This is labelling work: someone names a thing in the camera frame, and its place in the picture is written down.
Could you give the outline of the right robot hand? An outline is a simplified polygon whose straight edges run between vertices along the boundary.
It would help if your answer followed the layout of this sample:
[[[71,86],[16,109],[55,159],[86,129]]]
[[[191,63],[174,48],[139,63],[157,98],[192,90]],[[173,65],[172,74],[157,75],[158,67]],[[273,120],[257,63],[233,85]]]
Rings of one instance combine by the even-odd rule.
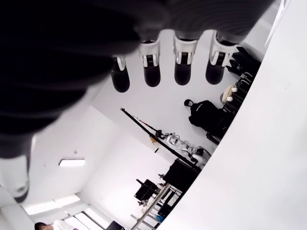
[[[33,138],[112,76],[129,88],[123,58],[142,52],[149,86],[159,56],[158,36],[174,31],[175,79],[189,81],[197,41],[213,30],[206,80],[218,84],[224,67],[270,0],[3,0],[0,3],[0,160],[3,187],[26,200]]]

